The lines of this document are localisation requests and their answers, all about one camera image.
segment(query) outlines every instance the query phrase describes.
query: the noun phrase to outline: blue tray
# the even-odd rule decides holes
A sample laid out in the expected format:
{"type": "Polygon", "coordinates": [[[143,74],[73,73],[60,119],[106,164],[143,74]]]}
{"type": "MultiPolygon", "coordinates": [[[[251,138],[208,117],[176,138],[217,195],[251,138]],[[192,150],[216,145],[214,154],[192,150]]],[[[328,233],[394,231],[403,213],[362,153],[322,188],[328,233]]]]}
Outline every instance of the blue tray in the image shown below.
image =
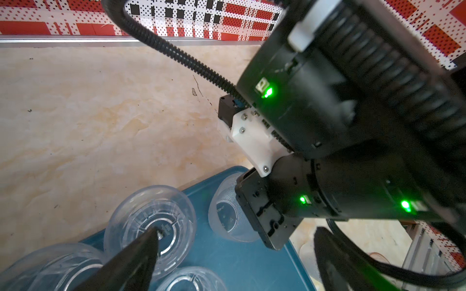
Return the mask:
{"type": "MultiPolygon", "coordinates": [[[[261,240],[238,243],[223,239],[210,228],[207,213],[220,183],[231,174],[246,171],[244,167],[232,167],[183,191],[194,206],[198,228],[194,244],[180,267],[211,269],[223,279],[229,291],[315,291],[289,241],[283,249],[275,251],[266,248],[261,240]]],[[[103,250],[104,231],[81,242],[103,250]]]]}

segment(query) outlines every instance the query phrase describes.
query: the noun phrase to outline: beige marble countertop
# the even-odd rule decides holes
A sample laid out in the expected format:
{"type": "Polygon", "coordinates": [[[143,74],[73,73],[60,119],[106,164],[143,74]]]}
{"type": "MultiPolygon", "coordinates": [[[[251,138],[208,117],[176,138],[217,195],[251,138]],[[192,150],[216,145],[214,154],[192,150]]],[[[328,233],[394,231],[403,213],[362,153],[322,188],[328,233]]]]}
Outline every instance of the beige marble countertop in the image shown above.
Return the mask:
{"type": "MultiPolygon", "coordinates": [[[[258,47],[183,49],[235,83],[258,47]]],[[[216,130],[225,93],[148,47],[0,52],[0,270],[103,229],[138,189],[184,189],[251,167],[216,130]]],[[[298,252],[316,223],[293,234],[298,252]]],[[[402,263],[411,241],[401,225],[371,223],[342,227],[364,250],[402,263]]]]}

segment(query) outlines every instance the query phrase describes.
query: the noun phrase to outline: clear plastic cup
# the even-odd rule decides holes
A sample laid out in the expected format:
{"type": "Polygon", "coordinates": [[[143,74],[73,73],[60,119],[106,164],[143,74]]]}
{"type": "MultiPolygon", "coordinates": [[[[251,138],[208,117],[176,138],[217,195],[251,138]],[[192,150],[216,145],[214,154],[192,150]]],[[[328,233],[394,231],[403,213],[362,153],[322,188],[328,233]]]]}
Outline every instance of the clear plastic cup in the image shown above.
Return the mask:
{"type": "Polygon", "coordinates": [[[105,229],[103,247],[114,257],[149,227],[159,233],[159,258],[152,281],[172,272],[186,257],[196,234],[196,214],[189,198],[170,186],[150,186],[126,198],[105,229]]]}
{"type": "Polygon", "coordinates": [[[0,274],[2,291],[72,291],[107,262],[86,244],[56,244],[36,250],[0,274]]]}
{"type": "Polygon", "coordinates": [[[299,250],[299,259],[308,272],[309,276],[317,282],[322,283],[317,266],[317,259],[315,258],[314,239],[309,240],[299,250]]]}
{"type": "Polygon", "coordinates": [[[222,181],[209,206],[209,225],[221,237],[237,242],[253,242],[259,239],[246,215],[236,201],[236,179],[242,173],[234,173],[222,181]]]}
{"type": "Polygon", "coordinates": [[[175,270],[156,291],[227,291],[225,283],[213,271],[202,267],[175,270]]]}

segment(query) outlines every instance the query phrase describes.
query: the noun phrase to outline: wire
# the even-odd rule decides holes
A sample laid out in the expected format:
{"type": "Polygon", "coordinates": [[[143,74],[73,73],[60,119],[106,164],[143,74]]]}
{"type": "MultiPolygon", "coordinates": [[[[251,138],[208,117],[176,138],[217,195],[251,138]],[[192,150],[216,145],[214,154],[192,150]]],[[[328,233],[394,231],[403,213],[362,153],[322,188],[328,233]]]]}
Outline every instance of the wire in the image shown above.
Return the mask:
{"type": "Polygon", "coordinates": [[[140,42],[196,72],[248,107],[246,100],[239,94],[230,81],[178,47],[172,45],[160,36],[155,35],[152,31],[134,20],[124,9],[126,1],[127,0],[102,0],[102,6],[105,12],[116,25],[140,42]]]}
{"type": "MultiPolygon", "coordinates": [[[[416,273],[410,270],[399,268],[390,264],[385,264],[371,258],[362,249],[354,244],[337,226],[335,221],[327,219],[327,224],[336,237],[344,241],[344,243],[358,255],[363,257],[370,265],[376,268],[382,274],[388,275],[392,278],[402,280],[404,282],[425,286],[430,288],[457,288],[466,284],[466,269],[462,269],[451,275],[432,276],[421,273],[416,273]]],[[[461,253],[464,254],[466,250],[466,239],[464,236],[459,234],[453,227],[446,223],[432,223],[436,229],[441,231],[446,237],[448,237],[456,246],[460,249],[461,253]]]]}

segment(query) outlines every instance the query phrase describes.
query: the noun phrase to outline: dotted pattern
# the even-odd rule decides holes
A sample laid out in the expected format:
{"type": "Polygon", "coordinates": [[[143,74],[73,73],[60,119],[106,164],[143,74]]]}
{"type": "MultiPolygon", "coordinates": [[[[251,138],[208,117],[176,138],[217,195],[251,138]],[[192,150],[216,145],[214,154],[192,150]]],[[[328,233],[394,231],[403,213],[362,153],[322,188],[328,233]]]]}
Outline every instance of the dotted pattern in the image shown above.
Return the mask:
{"type": "Polygon", "coordinates": [[[432,227],[424,221],[416,221],[424,231],[432,239],[433,243],[442,252],[442,255],[448,260],[448,262],[455,268],[456,271],[461,270],[465,267],[464,257],[461,255],[459,249],[454,245],[447,237],[440,233],[436,228],[432,227]]]}
{"type": "Polygon", "coordinates": [[[380,0],[446,69],[466,52],[466,1],[380,0]]]}
{"type": "Polygon", "coordinates": [[[448,56],[461,47],[435,24],[422,35],[435,45],[445,56],[448,56]]]}
{"type": "MultiPolygon", "coordinates": [[[[260,0],[132,0],[125,10],[161,36],[235,41],[266,39],[282,13],[260,0]]],[[[98,0],[0,0],[0,33],[127,35],[98,0]]]]}
{"type": "Polygon", "coordinates": [[[68,5],[70,10],[105,13],[100,1],[69,0],[68,5]]]}
{"type": "Polygon", "coordinates": [[[416,6],[412,5],[408,0],[387,0],[387,3],[405,19],[417,10],[416,6]]]}
{"type": "Polygon", "coordinates": [[[37,8],[33,0],[0,0],[0,7],[37,8]]]}

